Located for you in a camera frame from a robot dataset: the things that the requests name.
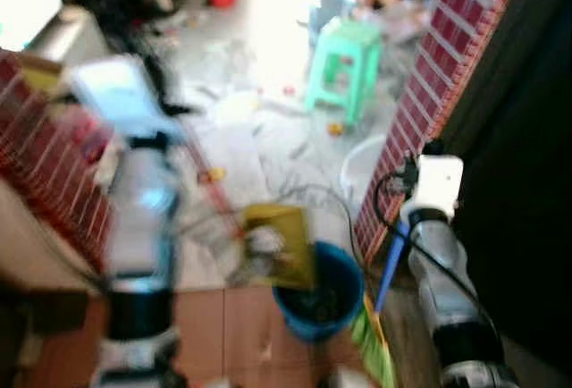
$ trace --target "wire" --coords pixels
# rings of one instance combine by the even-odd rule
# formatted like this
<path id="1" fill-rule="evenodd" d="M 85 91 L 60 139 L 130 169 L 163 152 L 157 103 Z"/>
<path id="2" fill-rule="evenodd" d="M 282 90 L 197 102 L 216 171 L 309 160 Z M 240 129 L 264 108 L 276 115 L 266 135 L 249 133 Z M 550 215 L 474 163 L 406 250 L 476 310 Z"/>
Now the wire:
<path id="1" fill-rule="evenodd" d="M 354 256 L 354 259 L 357 262 L 357 265 L 360 267 L 360 269 L 362 270 L 362 272 L 372 278 L 372 279 L 379 279 L 380 275 L 376 274 L 374 272 L 372 272 L 371 270 L 369 270 L 366 266 L 365 266 L 365 259 L 364 257 L 361 255 L 360 252 L 358 252 L 358 248 L 356 246 L 356 238 L 354 235 L 354 229 L 353 226 L 351 224 L 351 214 L 349 212 L 349 208 L 348 208 L 348 204 L 346 203 L 346 201 L 338 194 L 336 193 L 332 188 L 330 187 L 326 187 L 324 185 L 321 184 L 306 184 L 306 185 L 302 185 L 299 187 L 294 187 L 290 190 L 288 190 L 287 192 L 281 194 L 280 196 L 278 196 L 278 198 L 276 198 L 273 202 L 276 203 L 280 203 L 283 202 L 284 200 L 286 200 L 287 198 L 290 198 L 291 196 L 294 196 L 295 194 L 301 193 L 303 191 L 306 191 L 308 189 L 314 189 L 314 190 L 320 190 L 323 191 L 325 193 L 327 193 L 330 197 L 334 198 L 341 206 L 341 208 L 344 211 L 344 214 L 346 216 L 346 220 L 348 222 L 348 232 L 349 232 L 349 243 L 351 246 L 351 252 Z M 245 209 L 246 207 L 239 207 L 239 208 L 233 208 L 231 209 L 229 212 L 233 213 L 233 214 L 237 214 L 238 212 L 242 211 L 243 209 Z M 185 225 L 183 227 L 181 227 L 178 231 L 177 234 L 181 235 L 181 234 L 187 234 L 188 232 L 191 232 L 193 229 L 195 229 L 196 227 L 198 227 L 199 225 L 201 225 L 202 223 L 205 223 L 213 218 L 215 218 L 216 216 L 218 216 L 218 214 L 208 214 L 205 215 L 201 218 L 199 218 L 197 221 Z"/>
<path id="2" fill-rule="evenodd" d="M 485 307 L 481 303 L 481 301 L 476 297 L 476 294 L 474 292 L 472 292 L 471 289 L 469 289 L 467 287 L 467 285 L 453 271 L 451 271 L 448 267 L 442 265 L 429 251 L 427 251 L 424 247 L 422 247 L 416 241 L 414 241 L 411 238 L 411 232 L 409 232 L 409 234 L 406 236 L 405 234 L 400 232 L 393 224 L 391 224 L 383 216 L 382 211 L 379 208 L 379 193 L 380 193 L 380 190 L 381 190 L 383 184 L 385 182 L 387 182 L 388 180 L 390 180 L 391 178 L 393 178 L 394 176 L 400 176 L 400 174 L 399 173 L 387 173 L 377 182 L 377 184 L 375 184 L 374 195 L 373 195 L 373 205 L 374 205 L 374 213 L 375 213 L 375 216 L 377 217 L 378 221 L 380 223 L 382 223 L 383 225 L 385 225 L 385 227 L 387 227 L 388 232 L 390 232 L 393 235 L 401 237 L 405 241 L 406 244 L 410 245 L 411 248 L 418 251 L 423 257 L 425 257 L 427 260 L 429 260 L 429 262 L 434 267 L 436 267 L 440 272 L 445 274 L 457 286 L 457 288 L 459 288 L 461 290 L 461 292 L 463 292 L 463 294 L 465 294 L 465 296 L 471 301 L 471 303 L 473 303 L 473 305 L 475 305 L 478 312 L 486 320 L 487 324 L 491 326 L 492 330 L 494 331 L 495 337 L 500 342 L 501 336 L 499 335 L 499 332 L 497 331 L 496 326 L 494 325 L 494 322 L 492 321 L 491 316 L 489 315 L 489 313 L 487 312 L 487 310 L 485 309 Z"/>

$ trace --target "brick pillar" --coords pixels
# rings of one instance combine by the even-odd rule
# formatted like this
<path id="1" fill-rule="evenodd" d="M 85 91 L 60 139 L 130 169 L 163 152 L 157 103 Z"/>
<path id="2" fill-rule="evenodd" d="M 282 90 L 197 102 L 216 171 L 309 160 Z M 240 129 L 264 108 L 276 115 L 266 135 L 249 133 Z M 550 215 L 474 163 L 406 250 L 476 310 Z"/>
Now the brick pillar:
<path id="1" fill-rule="evenodd" d="M 402 163 L 404 152 L 418 154 L 427 139 L 440 135 L 508 2 L 436 0 L 431 25 L 419 44 L 415 66 L 356 221 L 357 243 L 366 261 L 371 261 L 386 233 L 374 215 L 375 184 Z M 396 217 L 400 204 L 401 198 L 383 195 L 379 201 L 389 220 Z"/>
<path id="2" fill-rule="evenodd" d="M 112 206 L 46 104 L 24 81 L 15 56 L 0 48 L 0 176 L 101 272 Z"/>

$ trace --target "tiled floor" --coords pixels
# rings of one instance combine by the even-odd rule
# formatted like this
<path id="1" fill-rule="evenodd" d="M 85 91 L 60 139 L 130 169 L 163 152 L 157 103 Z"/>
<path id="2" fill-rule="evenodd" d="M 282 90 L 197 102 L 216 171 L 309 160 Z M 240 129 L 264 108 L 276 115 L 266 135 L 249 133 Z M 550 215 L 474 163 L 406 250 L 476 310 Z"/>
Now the tiled floor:
<path id="1" fill-rule="evenodd" d="M 192 383 L 228 377 L 244 388 L 314 388 L 338 365 L 361 366 L 348 331 L 317 346 L 296 339 L 266 287 L 180 294 L 175 323 L 182 342 L 174 366 Z M 104 325 L 104 303 L 93 300 L 83 330 L 46 340 L 25 388 L 85 386 Z"/>

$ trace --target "broom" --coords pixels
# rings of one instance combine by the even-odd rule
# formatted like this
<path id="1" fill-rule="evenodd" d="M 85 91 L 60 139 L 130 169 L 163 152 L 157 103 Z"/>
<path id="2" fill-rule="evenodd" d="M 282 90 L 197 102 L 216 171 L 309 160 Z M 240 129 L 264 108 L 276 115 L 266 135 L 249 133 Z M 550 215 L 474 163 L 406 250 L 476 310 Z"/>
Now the broom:
<path id="1" fill-rule="evenodd" d="M 399 223 L 398 229 L 403 232 L 407 227 Z M 351 324 L 351 339 L 359 345 L 364 367 L 383 388 L 395 388 L 397 380 L 389 344 L 383 335 L 380 313 L 404 246 L 403 238 L 396 236 L 391 243 L 387 265 L 383 270 L 375 307 L 367 294 L 364 294 L 364 306 Z"/>

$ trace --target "blue broom handle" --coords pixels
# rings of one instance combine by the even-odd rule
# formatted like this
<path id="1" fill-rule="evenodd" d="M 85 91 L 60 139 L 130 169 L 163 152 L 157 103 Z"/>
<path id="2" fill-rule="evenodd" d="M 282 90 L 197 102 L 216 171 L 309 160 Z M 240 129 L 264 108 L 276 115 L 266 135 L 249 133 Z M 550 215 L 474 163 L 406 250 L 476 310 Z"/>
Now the blue broom handle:
<path id="1" fill-rule="evenodd" d="M 397 223 L 397 229 L 402 232 L 406 237 L 408 235 L 408 227 L 399 221 Z M 401 236 L 395 236 L 391 242 L 390 252 L 387 257 L 387 264 L 383 270 L 382 280 L 380 281 L 379 292 L 377 293 L 377 299 L 375 300 L 374 311 L 379 314 L 382 311 L 383 303 L 385 303 L 385 297 L 387 296 L 387 291 L 390 289 L 391 280 L 395 274 L 395 269 L 400 261 L 401 251 L 405 247 L 405 241 Z"/>

